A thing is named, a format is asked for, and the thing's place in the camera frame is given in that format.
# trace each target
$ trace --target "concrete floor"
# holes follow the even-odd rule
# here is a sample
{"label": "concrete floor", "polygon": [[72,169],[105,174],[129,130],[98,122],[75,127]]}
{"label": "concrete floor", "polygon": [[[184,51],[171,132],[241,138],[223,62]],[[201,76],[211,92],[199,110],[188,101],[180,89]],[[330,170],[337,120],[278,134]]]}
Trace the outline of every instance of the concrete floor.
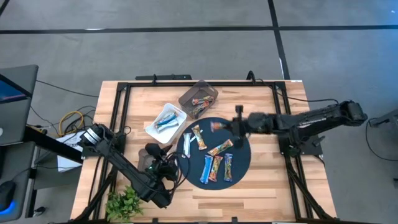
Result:
{"label": "concrete floor", "polygon": [[[280,26],[398,24],[398,3],[387,0],[277,0]],[[265,0],[11,0],[0,29],[82,29],[174,26],[271,26]],[[398,30],[281,32],[291,79],[303,80],[308,99],[352,99],[369,117],[398,108]],[[103,80],[137,75],[191,74],[199,79],[282,79],[273,31],[141,34],[0,35],[0,67],[35,63],[38,79],[96,95]],[[32,106],[57,122],[96,99],[37,84]],[[311,103],[311,108],[324,106]],[[45,124],[35,114],[29,123]],[[397,131],[369,130],[381,156],[398,159]],[[328,131],[322,142],[338,216],[344,220],[396,223],[398,163],[367,148],[364,126]],[[39,192],[47,214],[30,223],[66,221],[76,182]]]}

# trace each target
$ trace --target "blue snack bar wrapper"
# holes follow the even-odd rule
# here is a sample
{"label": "blue snack bar wrapper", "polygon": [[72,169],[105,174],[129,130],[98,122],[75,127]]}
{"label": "blue snack bar wrapper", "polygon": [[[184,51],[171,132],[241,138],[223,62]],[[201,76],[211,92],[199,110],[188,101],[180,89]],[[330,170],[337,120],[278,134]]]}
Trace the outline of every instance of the blue snack bar wrapper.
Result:
{"label": "blue snack bar wrapper", "polygon": [[211,163],[213,162],[213,157],[205,155],[205,168],[203,168],[203,173],[200,177],[200,182],[207,184],[209,182],[209,175],[211,171]]}
{"label": "blue snack bar wrapper", "polygon": [[232,182],[232,154],[226,153],[225,156],[225,173],[224,173],[224,180]]}

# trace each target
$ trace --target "clear plastic container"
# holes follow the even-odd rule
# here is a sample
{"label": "clear plastic container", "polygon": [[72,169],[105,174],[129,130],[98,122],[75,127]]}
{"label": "clear plastic container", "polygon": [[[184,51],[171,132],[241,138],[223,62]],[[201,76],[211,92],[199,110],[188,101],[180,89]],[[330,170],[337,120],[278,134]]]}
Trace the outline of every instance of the clear plastic container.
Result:
{"label": "clear plastic container", "polygon": [[[214,100],[204,110],[202,110],[198,114],[193,114],[193,110],[198,105],[193,105],[192,99],[200,99],[205,96],[212,96],[214,97]],[[178,99],[178,102],[180,103],[181,109],[184,112],[186,112],[186,114],[189,115],[189,117],[191,117],[192,119],[198,119],[203,113],[206,112],[206,110],[208,110],[216,102],[217,96],[218,96],[217,90],[215,90],[204,80],[200,80],[199,82],[194,84],[194,86],[191,89],[189,89],[184,95],[182,95]]]}

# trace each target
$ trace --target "round black tray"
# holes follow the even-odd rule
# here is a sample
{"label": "round black tray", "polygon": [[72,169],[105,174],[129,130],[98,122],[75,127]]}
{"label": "round black tray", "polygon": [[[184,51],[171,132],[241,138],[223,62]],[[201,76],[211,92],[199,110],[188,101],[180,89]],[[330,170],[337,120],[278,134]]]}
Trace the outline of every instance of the round black tray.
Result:
{"label": "round black tray", "polygon": [[[233,155],[232,158],[232,182],[228,182],[224,180],[224,170],[225,170],[225,159],[221,161],[220,167],[217,172],[217,182],[208,181],[207,184],[203,184],[200,182],[200,177],[203,172],[205,166],[205,155],[209,155],[207,152],[212,150],[214,147],[223,144],[227,139],[230,139],[232,142],[236,140],[229,131],[227,130],[216,130],[214,133],[211,132],[210,129],[210,121],[213,122],[221,122],[227,123],[228,121],[223,118],[203,118],[200,119],[189,127],[185,129],[183,133],[192,133],[191,138],[194,137],[194,133],[192,128],[199,124],[199,127],[203,132],[201,133],[202,138],[205,141],[207,149],[199,150],[197,140],[194,139],[190,144],[190,172],[187,176],[187,181],[191,184],[206,190],[221,190],[228,188],[236,183],[238,183],[246,174],[249,169],[250,160],[251,160],[251,150],[249,141],[247,139],[244,140],[243,147],[237,148],[235,146],[221,152],[218,156],[223,156],[226,153],[230,153]],[[183,144],[184,137],[180,136],[180,139],[177,143],[177,152],[183,152]],[[186,159],[180,159],[180,169],[185,175],[188,170],[188,162]]]}

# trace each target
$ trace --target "potted plant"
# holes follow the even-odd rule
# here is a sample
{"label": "potted plant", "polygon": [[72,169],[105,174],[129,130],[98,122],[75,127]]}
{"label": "potted plant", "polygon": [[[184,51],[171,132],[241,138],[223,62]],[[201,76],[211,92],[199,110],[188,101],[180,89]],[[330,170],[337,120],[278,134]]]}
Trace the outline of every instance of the potted plant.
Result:
{"label": "potted plant", "polygon": [[131,186],[126,186],[124,194],[117,192],[109,193],[108,202],[106,203],[106,213],[108,214],[108,221],[110,219],[121,222],[129,222],[130,218],[136,216],[137,213],[143,215],[142,208],[140,208],[139,197]]}

